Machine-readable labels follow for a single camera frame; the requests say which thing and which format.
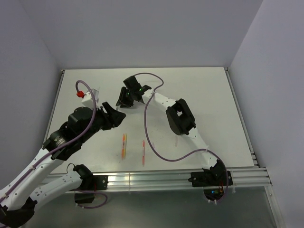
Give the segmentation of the pink pen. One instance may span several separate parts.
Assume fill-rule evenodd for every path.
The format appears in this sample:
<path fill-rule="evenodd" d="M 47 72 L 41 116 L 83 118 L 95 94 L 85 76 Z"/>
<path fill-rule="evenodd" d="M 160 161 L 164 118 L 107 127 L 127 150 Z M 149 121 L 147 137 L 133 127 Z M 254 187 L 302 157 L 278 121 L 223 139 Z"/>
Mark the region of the pink pen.
<path fill-rule="evenodd" d="M 142 166 L 145 166 L 145 140 L 142 141 Z"/>

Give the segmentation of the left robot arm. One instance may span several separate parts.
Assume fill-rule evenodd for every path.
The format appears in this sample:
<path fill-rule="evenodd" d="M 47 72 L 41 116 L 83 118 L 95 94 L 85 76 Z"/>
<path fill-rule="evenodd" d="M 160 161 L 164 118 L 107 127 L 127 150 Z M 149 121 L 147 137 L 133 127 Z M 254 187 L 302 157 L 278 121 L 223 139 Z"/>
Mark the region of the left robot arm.
<path fill-rule="evenodd" d="M 0 222 L 10 228 L 27 223 L 35 211 L 70 190 L 91 190 L 92 172 L 83 164 L 58 179 L 42 181 L 100 130 L 118 127 L 126 115 L 107 102 L 100 109 L 79 107 L 43 143 L 33 161 L 8 186 L 0 191 Z"/>

